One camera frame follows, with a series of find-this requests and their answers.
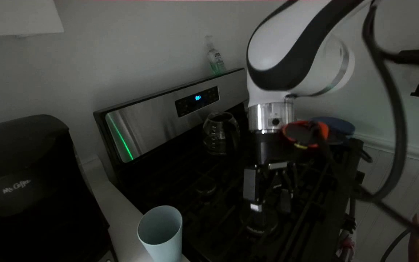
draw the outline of cabinet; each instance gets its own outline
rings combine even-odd
[[[53,0],[0,0],[0,35],[63,31]]]

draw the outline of white countertop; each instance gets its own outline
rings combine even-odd
[[[83,165],[93,194],[108,221],[109,234],[119,262],[153,262],[137,237],[143,214],[109,182],[100,159]]]

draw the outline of light blue cup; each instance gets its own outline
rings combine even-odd
[[[137,235],[155,262],[181,262],[182,226],[179,210],[159,206],[141,218]]]

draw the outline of mr. coffee logo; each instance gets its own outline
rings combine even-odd
[[[32,182],[31,180],[22,180],[18,183],[13,184],[12,187],[6,187],[3,189],[3,194],[13,192],[16,189],[24,188],[28,183]]]

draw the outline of dark blue round object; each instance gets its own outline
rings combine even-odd
[[[355,126],[340,118],[332,118],[330,116],[319,116],[317,118],[310,118],[310,121],[323,122],[336,132],[342,133],[346,136],[351,136],[355,133]]]

